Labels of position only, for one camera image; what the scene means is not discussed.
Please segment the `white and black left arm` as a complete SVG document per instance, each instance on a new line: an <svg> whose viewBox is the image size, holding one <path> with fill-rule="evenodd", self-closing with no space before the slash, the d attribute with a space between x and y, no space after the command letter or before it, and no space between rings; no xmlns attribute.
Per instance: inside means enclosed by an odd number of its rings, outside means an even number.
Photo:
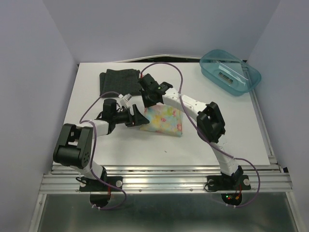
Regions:
<svg viewBox="0 0 309 232"><path fill-rule="evenodd" d="M96 119L81 120L78 125L64 124L53 152L53 161L71 167L86 180L91 180L96 190L105 189L108 180L106 169L94 162L97 138L111 134L117 124L130 128L150 123L135 104L125 104L126 100L122 99L121 107L117 108L115 99L105 99Z"/></svg>

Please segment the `dark dotted skirt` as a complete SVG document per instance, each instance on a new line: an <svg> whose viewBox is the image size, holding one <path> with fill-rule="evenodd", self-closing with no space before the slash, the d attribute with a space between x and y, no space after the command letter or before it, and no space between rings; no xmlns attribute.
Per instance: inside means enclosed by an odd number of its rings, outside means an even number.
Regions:
<svg viewBox="0 0 309 232"><path fill-rule="evenodd" d="M99 75L100 95L106 92L117 92L122 95L140 96L139 75L140 71L135 69L108 69Z"/></svg>

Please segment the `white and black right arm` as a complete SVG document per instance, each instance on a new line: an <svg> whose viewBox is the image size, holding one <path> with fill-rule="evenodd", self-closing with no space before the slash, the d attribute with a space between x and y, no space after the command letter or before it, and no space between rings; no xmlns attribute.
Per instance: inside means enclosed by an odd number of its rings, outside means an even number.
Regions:
<svg viewBox="0 0 309 232"><path fill-rule="evenodd" d="M167 82L159 84L150 74L140 78L138 83L145 107L161 103L187 115L199 137L211 146L220 166L223 185L228 189L237 186L243 170L236 158L227 153L225 121L219 106L214 102L204 103L181 94Z"/></svg>

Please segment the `pastel floral skirt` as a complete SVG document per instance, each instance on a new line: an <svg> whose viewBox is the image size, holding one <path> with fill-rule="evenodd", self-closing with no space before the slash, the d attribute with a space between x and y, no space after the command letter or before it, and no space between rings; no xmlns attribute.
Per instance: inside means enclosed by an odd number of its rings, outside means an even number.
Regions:
<svg viewBox="0 0 309 232"><path fill-rule="evenodd" d="M140 130L181 137L183 134L182 112L172 106L154 105L144 109L149 120Z"/></svg>

